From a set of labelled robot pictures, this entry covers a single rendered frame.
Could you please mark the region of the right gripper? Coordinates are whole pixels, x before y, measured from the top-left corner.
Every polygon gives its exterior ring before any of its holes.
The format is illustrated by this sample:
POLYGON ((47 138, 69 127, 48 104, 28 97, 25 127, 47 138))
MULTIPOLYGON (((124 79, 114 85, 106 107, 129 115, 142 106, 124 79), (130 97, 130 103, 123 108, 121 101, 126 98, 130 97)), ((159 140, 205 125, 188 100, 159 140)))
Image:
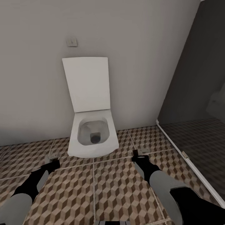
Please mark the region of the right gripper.
MULTIPOLYGON (((138 158, 139 156, 133 156, 131 159, 132 159, 132 162, 136 161, 136 159, 138 158)), ((145 157, 148 161, 149 161, 149 156, 148 155, 143 155, 141 157, 145 157)))

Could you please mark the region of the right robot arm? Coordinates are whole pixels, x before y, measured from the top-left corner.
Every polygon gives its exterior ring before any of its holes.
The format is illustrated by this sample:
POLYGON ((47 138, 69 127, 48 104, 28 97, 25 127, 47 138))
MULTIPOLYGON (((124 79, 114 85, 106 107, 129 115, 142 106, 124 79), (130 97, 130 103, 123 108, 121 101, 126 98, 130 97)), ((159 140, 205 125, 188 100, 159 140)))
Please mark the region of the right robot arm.
POLYGON ((174 179, 149 162, 148 148, 138 149, 132 162, 148 182, 175 225, 225 225, 225 209, 202 199, 187 184, 174 179))

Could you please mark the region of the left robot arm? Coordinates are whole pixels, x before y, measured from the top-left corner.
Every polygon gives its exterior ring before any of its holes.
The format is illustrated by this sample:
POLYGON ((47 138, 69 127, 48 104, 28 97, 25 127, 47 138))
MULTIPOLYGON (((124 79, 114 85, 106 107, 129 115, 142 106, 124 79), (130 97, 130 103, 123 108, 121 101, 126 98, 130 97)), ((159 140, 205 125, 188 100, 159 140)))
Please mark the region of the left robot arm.
POLYGON ((45 157, 45 165, 31 172, 29 178, 17 187, 14 194, 0 208, 0 225, 23 225, 35 197, 47 181, 49 174, 60 168, 60 153, 45 157))

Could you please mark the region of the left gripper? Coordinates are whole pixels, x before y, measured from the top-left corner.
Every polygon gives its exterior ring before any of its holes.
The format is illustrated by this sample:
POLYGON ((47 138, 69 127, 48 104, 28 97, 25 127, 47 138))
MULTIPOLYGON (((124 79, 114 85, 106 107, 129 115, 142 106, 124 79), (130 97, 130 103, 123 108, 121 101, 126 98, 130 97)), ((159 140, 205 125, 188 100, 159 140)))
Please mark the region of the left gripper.
POLYGON ((59 160, 56 160, 54 162, 42 165, 41 167, 43 167, 43 166, 49 166, 51 168, 51 173, 52 173, 54 170, 60 168, 60 162, 59 162, 59 160))

